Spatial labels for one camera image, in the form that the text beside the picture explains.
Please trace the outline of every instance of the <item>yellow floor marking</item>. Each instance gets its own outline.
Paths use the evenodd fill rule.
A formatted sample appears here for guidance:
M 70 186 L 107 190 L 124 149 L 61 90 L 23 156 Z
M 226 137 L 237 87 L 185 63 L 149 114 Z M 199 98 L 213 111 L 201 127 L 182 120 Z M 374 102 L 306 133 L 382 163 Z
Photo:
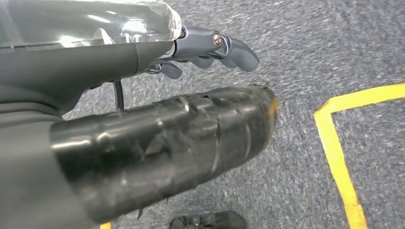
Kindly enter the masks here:
M 111 229 L 111 223 L 101 224 L 100 229 Z
M 344 160 L 331 113 L 402 97 L 405 97 L 405 83 L 376 87 L 333 97 L 314 114 L 326 159 L 343 200 L 351 229 L 367 229 L 367 223 Z

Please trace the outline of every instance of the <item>robotic hand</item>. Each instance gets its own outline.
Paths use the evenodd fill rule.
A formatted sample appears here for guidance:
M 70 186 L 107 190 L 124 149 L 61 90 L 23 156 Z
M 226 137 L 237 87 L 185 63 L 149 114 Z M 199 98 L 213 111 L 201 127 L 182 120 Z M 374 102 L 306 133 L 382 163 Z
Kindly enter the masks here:
M 180 37 L 172 48 L 153 62 L 145 72 L 163 73 L 171 79 L 178 79 L 182 71 L 170 61 L 192 62 L 206 69 L 217 59 L 228 68 L 239 67 L 246 72 L 254 71 L 259 58 L 242 41 L 199 27 L 183 26 Z

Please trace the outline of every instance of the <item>gray plastic casing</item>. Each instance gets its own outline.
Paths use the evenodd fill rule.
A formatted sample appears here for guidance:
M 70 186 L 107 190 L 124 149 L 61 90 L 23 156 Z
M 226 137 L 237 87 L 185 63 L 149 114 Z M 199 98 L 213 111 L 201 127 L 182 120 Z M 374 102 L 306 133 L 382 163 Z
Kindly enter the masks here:
M 2 229 L 89 229 L 50 148 L 50 126 L 83 91 L 142 73 L 173 42 L 101 45 L 0 54 Z

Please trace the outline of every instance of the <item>metal screw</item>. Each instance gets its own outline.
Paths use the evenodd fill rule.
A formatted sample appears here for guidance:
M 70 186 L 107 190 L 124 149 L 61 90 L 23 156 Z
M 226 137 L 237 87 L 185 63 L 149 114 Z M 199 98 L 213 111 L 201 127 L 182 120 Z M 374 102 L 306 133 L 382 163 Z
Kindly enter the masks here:
M 222 36 L 219 32 L 214 32 L 213 33 L 213 40 L 214 40 L 214 44 L 216 46 L 221 46 L 222 44 Z

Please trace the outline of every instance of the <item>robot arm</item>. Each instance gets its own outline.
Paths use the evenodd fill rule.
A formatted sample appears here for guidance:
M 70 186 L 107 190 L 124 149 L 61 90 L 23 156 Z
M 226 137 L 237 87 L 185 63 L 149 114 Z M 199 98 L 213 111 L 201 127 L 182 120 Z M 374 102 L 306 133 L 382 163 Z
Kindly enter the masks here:
M 102 83 L 140 73 L 180 77 L 172 62 L 204 69 L 219 60 L 248 72 L 259 64 L 237 39 L 180 30 L 173 41 L 0 49 L 2 228 L 89 228 L 196 187 L 267 145 L 277 103 L 271 90 L 257 85 L 61 118 L 85 90 Z

